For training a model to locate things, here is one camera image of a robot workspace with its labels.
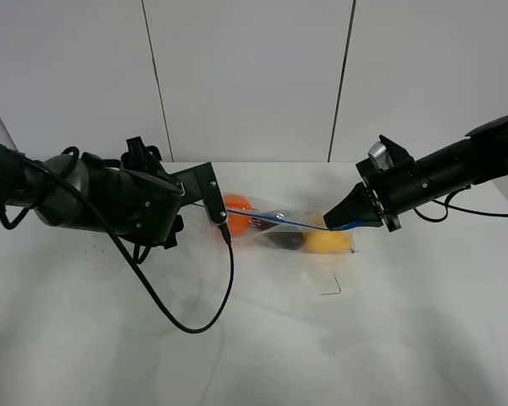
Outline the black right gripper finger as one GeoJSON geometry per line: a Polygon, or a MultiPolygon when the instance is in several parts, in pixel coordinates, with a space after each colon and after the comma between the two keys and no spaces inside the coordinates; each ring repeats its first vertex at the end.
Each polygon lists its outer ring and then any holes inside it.
{"type": "Polygon", "coordinates": [[[356,225],[358,227],[382,227],[383,220],[373,196],[364,183],[358,183],[333,209],[323,215],[328,229],[356,225]]]}

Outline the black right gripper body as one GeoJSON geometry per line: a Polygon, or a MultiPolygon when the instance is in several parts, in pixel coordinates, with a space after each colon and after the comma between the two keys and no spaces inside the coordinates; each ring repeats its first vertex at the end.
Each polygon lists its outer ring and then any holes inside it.
{"type": "Polygon", "coordinates": [[[390,232],[400,228],[399,215],[412,208],[422,196],[421,170],[408,151],[393,140],[380,135],[389,149],[394,166],[386,171],[377,171],[369,158],[356,164],[362,182],[373,196],[383,224],[390,232]]]}

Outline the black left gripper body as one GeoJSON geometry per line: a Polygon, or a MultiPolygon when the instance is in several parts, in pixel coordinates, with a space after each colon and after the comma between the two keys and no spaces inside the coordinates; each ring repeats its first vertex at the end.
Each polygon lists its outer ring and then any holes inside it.
{"type": "Polygon", "coordinates": [[[119,190],[124,194],[119,219],[127,225],[119,236],[139,246],[173,248],[178,244],[176,234],[184,229],[179,214],[184,187],[164,170],[156,146],[146,146],[141,137],[126,143],[128,150],[116,167],[119,190]]]}

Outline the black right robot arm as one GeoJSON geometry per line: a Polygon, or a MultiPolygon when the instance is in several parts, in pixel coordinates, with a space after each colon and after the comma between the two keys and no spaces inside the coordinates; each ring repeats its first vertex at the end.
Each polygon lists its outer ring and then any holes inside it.
{"type": "Polygon", "coordinates": [[[407,211],[508,175],[508,115],[418,160],[380,135],[356,169],[362,181],[323,215],[326,227],[386,226],[393,232],[407,211]]]}

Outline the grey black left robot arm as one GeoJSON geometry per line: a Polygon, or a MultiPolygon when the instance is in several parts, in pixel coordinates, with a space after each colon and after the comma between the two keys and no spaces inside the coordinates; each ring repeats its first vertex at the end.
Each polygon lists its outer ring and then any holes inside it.
{"type": "Polygon", "coordinates": [[[0,217],[9,206],[34,211],[50,227],[107,231],[140,246],[174,247],[184,228],[180,182],[159,149],[127,141],[119,159],[69,147],[45,162],[0,144],[0,217]]]}

